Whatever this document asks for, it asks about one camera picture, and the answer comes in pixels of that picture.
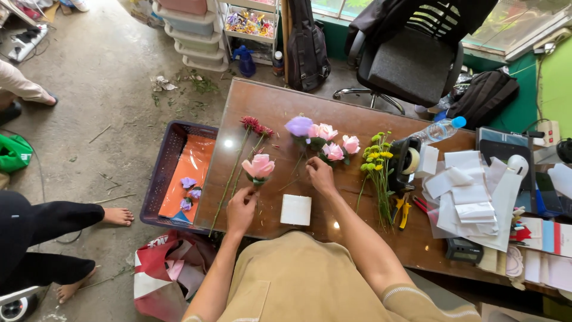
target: shirt pocket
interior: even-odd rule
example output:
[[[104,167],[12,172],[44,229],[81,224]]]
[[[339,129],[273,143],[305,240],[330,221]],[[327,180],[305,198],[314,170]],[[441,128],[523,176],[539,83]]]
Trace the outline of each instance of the shirt pocket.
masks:
[[[255,281],[248,285],[242,283],[218,322],[258,322],[269,288],[270,281]]]

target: blue spray bottle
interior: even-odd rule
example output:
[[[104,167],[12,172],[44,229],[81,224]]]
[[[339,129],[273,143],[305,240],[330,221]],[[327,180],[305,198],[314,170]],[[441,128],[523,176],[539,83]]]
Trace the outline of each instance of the blue spray bottle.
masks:
[[[235,60],[237,55],[240,55],[239,70],[244,77],[251,77],[256,73],[256,65],[252,61],[251,53],[254,50],[249,50],[246,46],[241,45],[240,48],[235,49],[232,53],[232,60]]]

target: black backpack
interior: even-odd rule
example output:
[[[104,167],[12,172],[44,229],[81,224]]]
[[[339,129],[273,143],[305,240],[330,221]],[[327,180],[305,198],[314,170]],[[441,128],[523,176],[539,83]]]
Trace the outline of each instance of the black backpack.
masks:
[[[328,77],[332,67],[325,51],[324,33],[314,25],[310,0],[289,0],[292,32],[288,39],[288,85],[309,92]]]
[[[451,105],[447,118],[463,116],[466,129],[488,125],[518,96],[517,79],[493,70],[476,75],[461,99]]]

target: beige shirt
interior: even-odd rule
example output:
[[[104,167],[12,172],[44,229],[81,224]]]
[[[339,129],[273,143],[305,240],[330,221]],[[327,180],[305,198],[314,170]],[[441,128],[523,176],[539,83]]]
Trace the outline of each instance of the beige shirt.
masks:
[[[480,322],[480,316],[469,305],[441,311],[411,284],[388,287],[380,300],[345,247],[293,231],[240,254],[219,319],[233,321]]]

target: orange paper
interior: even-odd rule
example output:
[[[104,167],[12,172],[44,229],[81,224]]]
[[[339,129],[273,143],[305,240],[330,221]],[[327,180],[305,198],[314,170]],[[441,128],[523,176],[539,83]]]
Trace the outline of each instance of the orange paper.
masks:
[[[179,157],[169,189],[159,209],[160,216],[173,218],[181,211],[181,200],[185,198],[187,192],[182,187],[182,178],[189,177],[195,179],[197,181],[195,187],[203,186],[214,149],[215,140],[207,139],[202,136],[187,135],[185,148]],[[193,199],[193,207],[188,211],[182,211],[190,222],[194,220],[197,207],[198,200]]]

